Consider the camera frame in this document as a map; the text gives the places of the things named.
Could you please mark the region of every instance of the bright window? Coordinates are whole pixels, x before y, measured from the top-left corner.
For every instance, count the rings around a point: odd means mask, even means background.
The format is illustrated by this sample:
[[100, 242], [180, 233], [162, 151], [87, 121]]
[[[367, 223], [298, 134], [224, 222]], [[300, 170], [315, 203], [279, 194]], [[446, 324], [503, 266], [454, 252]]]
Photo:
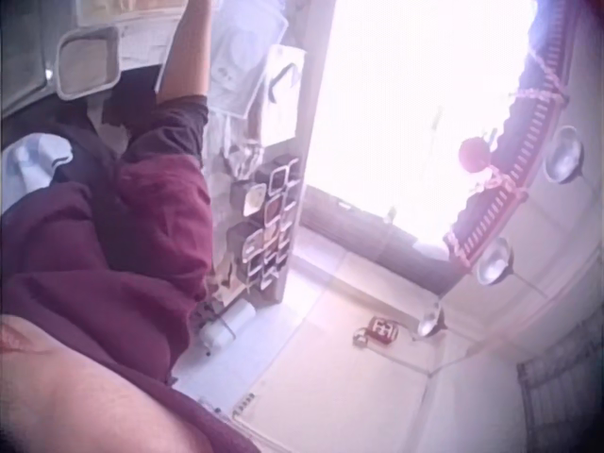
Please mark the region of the bright window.
[[463, 140], [501, 133], [529, 49], [532, 0], [338, 0], [307, 182], [443, 238], [476, 183]]

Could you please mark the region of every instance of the black sleeve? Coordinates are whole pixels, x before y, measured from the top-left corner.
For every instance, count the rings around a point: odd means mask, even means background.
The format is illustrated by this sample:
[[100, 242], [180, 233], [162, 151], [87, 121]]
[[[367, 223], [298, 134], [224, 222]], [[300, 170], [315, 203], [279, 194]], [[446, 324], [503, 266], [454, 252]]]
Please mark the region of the black sleeve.
[[186, 154], [201, 161], [208, 98], [186, 96], [155, 107], [130, 140], [122, 160], [138, 162], [156, 155]]

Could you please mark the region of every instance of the red ornament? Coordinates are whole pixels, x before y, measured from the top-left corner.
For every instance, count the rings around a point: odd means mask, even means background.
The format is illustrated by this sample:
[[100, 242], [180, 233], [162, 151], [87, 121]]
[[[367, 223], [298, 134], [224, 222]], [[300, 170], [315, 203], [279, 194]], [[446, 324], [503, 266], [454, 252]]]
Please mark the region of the red ornament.
[[460, 164], [468, 173], [480, 173], [491, 165], [491, 147], [481, 137], [464, 141], [460, 147]]

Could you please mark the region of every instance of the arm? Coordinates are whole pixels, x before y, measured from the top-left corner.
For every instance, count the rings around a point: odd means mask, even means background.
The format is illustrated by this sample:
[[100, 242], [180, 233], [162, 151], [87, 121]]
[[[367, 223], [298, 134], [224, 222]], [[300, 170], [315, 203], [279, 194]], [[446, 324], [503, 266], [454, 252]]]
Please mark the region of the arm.
[[211, 5], [212, 0], [189, 0], [166, 62], [158, 104], [208, 93]]

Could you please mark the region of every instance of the white cloth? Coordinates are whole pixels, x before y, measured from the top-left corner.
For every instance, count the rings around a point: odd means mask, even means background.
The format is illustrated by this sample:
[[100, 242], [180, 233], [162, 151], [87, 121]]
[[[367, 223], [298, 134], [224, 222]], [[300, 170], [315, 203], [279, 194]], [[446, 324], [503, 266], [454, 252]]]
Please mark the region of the white cloth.
[[56, 135], [31, 134], [2, 153], [2, 213], [28, 193], [50, 185], [60, 165], [71, 162], [70, 143]]

